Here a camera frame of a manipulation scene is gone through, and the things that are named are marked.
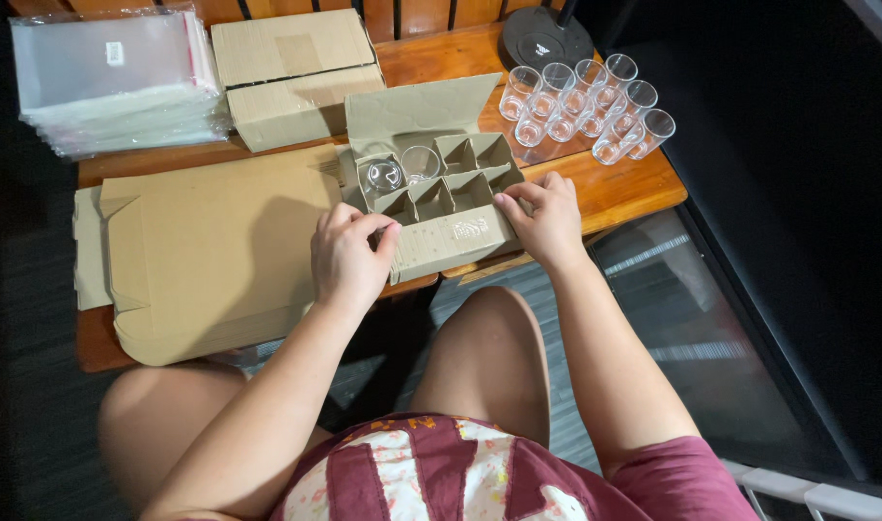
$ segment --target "cardboard box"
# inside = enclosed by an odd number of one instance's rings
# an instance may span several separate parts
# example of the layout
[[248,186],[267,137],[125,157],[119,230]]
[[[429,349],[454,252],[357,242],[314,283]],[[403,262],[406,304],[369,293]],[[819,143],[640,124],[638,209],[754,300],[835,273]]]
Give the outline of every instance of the cardboard box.
[[[524,181],[501,133],[479,132],[477,120],[499,73],[419,83],[348,96],[348,140],[368,212],[403,224],[390,283],[454,268],[521,248],[493,195]],[[384,194],[367,184],[375,159],[399,160],[408,147],[435,150],[438,176]]]
[[108,179],[110,292],[148,365],[285,337],[313,299],[309,240],[341,200],[331,145]]
[[212,26],[235,127],[252,152],[345,133],[345,96],[386,89],[354,9]]

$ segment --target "black lamp base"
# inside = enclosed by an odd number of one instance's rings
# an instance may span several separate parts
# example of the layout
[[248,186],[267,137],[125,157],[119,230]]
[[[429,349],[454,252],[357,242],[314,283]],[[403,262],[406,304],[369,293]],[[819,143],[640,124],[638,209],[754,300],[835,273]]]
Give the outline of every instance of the black lamp base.
[[502,65],[508,70],[518,65],[541,70],[557,61],[572,68],[582,59],[592,59],[596,48],[586,29],[573,17],[563,29],[557,15],[550,7],[522,7],[511,13],[498,40]]

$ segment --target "person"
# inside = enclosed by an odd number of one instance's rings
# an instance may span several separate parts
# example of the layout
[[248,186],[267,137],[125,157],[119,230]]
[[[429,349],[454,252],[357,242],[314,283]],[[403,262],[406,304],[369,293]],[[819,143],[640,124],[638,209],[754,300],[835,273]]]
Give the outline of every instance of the person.
[[193,363],[112,385],[102,454],[141,518],[756,519],[587,257],[573,182],[549,172],[495,203],[551,278],[604,478],[547,450],[544,340],[505,288],[475,291],[441,326],[412,412],[334,436],[316,426],[401,229],[339,204],[311,241],[316,300],[257,375]]

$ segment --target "hand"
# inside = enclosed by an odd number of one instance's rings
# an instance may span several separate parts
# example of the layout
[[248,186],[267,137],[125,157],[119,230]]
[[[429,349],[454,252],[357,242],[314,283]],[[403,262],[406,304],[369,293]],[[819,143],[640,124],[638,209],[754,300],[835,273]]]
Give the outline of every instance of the hand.
[[[386,231],[373,251],[367,237],[380,228]],[[344,203],[319,217],[311,242],[316,302],[363,316],[383,291],[401,229],[383,214],[364,215]]]
[[[528,217],[519,206],[518,197],[531,203],[534,215]],[[563,179],[557,172],[548,172],[534,183],[509,186],[496,194],[495,201],[509,218],[524,249],[549,274],[562,266],[588,261],[573,181]]]

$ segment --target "wooden table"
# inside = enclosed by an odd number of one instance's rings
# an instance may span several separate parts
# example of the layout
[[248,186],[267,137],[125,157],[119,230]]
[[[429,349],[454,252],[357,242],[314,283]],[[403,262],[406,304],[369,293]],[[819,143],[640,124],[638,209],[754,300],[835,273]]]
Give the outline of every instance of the wooden table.
[[[502,72],[498,87],[480,115],[480,130],[504,133],[528,180],[534,180],[551,170],[574,180],[583,218],[583,235],[607,230],[686,200],[686,187],[660,151],[654,151],[643,160],[623,159],[606,167],[592,157],[590,148],[595,140],[582,134],[562,144],[545,139],[535,148],[518,145],[514,140],[515,123],[505,120],[498,113],[498,101],[508,75],[496,53],[501,26],[501,23],[492,23],[421,38],[378,43],[375,48],[386,77],[386,86]],[[237,136],[221,143],[104,154],[81,161],[78,186],[85,188],[99,185],[104,179],[112,177],[168,172],[326,143],[344,144],[347,143],[347,136],[316,139],[259,154],[248,151]],[[463,277],[526,260],[526,256],[511,254],[446,270],[441,275],[446,278]],[[438,274],[432,274],[387,286],[381,298],[431,286],[437,279]],[[112,306],[78,313],[77,356],[81,369],[90,373],[136,363],[120,348],[113,330]]]

